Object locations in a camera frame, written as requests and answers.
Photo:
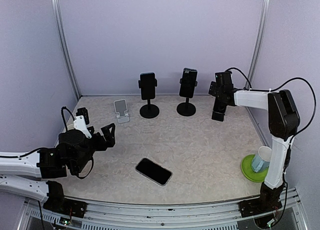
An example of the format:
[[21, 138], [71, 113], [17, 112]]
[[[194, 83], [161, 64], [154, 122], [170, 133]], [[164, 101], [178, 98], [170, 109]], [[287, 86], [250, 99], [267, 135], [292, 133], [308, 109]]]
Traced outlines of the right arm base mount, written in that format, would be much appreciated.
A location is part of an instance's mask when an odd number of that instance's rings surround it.
[[238, 203], [239, 210], [242, 217], [249, 217], [259, 215], [262, 213], [274, 211], [277, 208], [282, 208], [280, 200], [272, 201], [271, 203], [263, 203], [260, 198], [243, 200]]

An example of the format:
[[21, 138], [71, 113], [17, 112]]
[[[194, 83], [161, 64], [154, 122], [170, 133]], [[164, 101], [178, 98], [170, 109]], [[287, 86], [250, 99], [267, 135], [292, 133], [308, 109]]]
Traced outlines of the black folding phone stand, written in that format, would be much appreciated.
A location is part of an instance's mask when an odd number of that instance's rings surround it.
[[215, 111], [213, 111], [212, 115], [211, 115], [211, 119], [212, 120], [219, 121], [219, 122], [223, 122], [224, 121], [224, 117], [225, 117], [224, 113], [215, 112]]

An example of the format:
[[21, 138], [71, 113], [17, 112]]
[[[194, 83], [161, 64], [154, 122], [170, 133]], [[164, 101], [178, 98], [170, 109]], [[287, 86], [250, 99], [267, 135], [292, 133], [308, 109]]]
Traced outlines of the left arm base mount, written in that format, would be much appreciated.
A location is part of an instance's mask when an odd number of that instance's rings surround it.
[[69, 198], [48, 198], [43, 204], [44, 209], [52, 212], [68, 215], [71, 217], [84, 218], [87, 209], [84, 201], [72, 200]]

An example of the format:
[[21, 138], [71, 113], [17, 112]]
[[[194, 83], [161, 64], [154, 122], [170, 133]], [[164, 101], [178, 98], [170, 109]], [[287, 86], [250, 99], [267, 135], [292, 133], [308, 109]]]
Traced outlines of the clear-case black phone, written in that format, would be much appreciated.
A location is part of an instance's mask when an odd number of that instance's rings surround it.
[[135, 167], [136, 171], [160, 186], [165, 186], [173, 173], [148, 158], [143, 158]]

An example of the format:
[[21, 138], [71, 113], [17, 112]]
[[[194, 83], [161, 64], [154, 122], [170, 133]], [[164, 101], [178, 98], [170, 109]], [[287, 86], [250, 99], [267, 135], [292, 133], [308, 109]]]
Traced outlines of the blue-edged black phone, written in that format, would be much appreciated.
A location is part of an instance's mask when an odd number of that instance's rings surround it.
[[182, 78], [180, 79], [179, 95], [185, 98], [192, 98], [194, 96], [195, 87], [197, 86], [197, 74], [195, 69], [184, 68]]

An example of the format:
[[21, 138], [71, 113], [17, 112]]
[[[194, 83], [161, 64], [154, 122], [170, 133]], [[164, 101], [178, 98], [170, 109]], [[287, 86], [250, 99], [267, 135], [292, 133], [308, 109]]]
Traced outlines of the teal-edged black phone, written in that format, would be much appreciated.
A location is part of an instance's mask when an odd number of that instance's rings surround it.
[[155, 73], [142, 73], [138, 85], [141, 92], [141, 99], [148, 100], [156, 97], [157, 80]]

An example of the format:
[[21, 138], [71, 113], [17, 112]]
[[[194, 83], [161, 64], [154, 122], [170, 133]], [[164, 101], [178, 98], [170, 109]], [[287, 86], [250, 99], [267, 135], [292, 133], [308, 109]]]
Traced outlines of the white-edged black phone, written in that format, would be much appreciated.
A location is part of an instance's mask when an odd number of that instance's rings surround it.
[[213, 111], [215, 113], [224, 114], [226, 112], [227, 104], [222, 102], [219, 97], [215, 98]]

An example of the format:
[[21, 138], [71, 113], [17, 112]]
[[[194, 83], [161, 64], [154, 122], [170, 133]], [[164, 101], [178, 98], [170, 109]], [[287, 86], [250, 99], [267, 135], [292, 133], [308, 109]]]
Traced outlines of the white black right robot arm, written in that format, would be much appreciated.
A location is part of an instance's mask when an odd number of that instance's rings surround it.
[[227, 106], [263, 109], [268, 112], [268, 128], [272, 135], [271, 158], [268, 173], [256, 200], [256, 208], [266, 212], [275, 204], [275, 194], [284, 187], [284, 175], [291, 157], [291, 143], [298, 132], [300, 117], [289, 90], [258, 91], [234, 87], [232, 73], [215, 73], [209, 94], [215, 97], [211, 118], [223, 122]]

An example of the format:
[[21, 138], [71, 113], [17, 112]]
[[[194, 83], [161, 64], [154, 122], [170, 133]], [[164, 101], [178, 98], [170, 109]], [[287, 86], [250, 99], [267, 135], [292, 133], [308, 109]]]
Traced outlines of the silver folding phone stand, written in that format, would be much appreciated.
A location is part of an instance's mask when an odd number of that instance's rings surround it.
[[119, 124], [130, 122], [130, 116], [128, 111], [127, 102], [125, 99], [114, 101], [114, 109], [116, 119]]

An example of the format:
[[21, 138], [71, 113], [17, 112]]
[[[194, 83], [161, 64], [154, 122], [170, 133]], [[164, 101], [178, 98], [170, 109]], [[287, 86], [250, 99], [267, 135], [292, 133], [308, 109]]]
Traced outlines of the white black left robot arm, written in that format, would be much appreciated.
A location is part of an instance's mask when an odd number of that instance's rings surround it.
[[82, 170], [88, 163], [94, 163], [94, 153], [114, 147], [115, 124], [110, 124], [89, 136], [78, 129], [68, 130], [58, 136], [54, 148], [41, 147], [28, 153], [0, 154], [0, 189], [29, 197], [40, 202], [50, 201], [59, 212], [70, 207], [63, 187], [55, 179], [68, 174], [83, 179]]

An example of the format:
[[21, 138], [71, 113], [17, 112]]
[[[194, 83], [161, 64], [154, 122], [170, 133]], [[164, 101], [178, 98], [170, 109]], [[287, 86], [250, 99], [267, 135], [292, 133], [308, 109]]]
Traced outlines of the black round-base phone stand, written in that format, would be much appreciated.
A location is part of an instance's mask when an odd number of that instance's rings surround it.
[[178, 104], [176, 111], [182, 116], [189, 117], [196, 113], [196, 107], [190, 103], [190, 98], [185, 98], [185, 102]]

